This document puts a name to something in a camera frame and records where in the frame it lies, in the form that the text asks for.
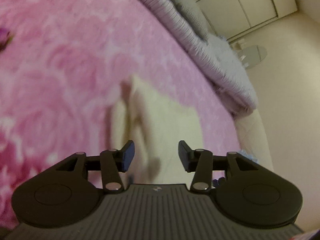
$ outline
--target gray ribbed cushion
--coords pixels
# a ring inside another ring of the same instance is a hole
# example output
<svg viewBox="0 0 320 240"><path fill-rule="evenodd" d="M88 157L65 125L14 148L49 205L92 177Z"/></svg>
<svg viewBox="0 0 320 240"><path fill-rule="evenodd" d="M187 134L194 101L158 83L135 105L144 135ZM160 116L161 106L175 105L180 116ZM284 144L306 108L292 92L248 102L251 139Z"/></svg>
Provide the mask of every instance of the gray ribbed cushion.
<svg viewBox="0 0 320 240"><path fill-rule="evenodd" d="M194 0L171 0L180 14L188 21L195 33L208 39L207 21Z"/></svg>
<svg viewBox="0 0 320 240"><path fill-rule="evenodd" d="M258 99L249 78L226 41L209 34L203 41L170 0L140 0L171 32L199 69L213 82L233 115L248 115Z"/></svg>

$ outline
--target pink blanket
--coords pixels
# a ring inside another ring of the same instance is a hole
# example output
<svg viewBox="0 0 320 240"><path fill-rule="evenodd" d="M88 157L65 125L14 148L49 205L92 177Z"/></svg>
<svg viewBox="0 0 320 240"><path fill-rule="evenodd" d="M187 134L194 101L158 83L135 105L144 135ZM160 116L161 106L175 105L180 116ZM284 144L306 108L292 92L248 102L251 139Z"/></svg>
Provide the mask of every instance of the pink blanket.
<svg viewBox="0 0 320 240"><path fill-rule="evenodd" d="M230 114L195 64L137 0L0 0L0 225L14 189L66 156L109 146L109 113L132 73L198 110L205 146L239 149Z"/></svg>

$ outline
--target purple flower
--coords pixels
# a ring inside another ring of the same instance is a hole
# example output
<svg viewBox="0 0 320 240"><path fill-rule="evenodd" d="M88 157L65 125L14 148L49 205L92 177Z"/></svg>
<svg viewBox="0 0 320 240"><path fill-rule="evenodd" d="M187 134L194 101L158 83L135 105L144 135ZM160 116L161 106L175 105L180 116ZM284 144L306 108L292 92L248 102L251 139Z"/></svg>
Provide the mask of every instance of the purple flower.
<svg viewBox="0 0 320 240"><path fill-rule="evenodd" d="M4 50L11 40L10 31L6 28L0 28L0 51Z"/></svg>

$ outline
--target gray pillow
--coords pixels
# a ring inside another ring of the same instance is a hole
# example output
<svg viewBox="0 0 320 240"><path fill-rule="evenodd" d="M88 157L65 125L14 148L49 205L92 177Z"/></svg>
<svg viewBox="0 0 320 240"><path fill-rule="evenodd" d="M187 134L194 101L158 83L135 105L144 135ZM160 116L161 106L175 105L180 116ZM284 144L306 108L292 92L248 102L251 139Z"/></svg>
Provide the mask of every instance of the gray pillow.
<svg viewBox="0 0 320 240"><path fill-rule="evenodd" d="M179 13L188 21L195 33L203 40L208 39L206 19L194 0L171 0Z"/></svg>

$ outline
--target bed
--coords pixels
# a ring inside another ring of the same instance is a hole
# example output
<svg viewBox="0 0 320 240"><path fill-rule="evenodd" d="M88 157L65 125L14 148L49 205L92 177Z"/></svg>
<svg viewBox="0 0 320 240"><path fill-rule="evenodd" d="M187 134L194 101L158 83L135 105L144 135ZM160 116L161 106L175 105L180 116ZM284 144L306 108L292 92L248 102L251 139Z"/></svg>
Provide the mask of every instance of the bed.
<svg viewBox="0 0 320 240"><path fill-rule="evenodd" d="M77 151L109 148L110 109L133 73L199 114L216 155L239 150L219 88L139 0L0 0L0 226L14 189Z"/></svg>

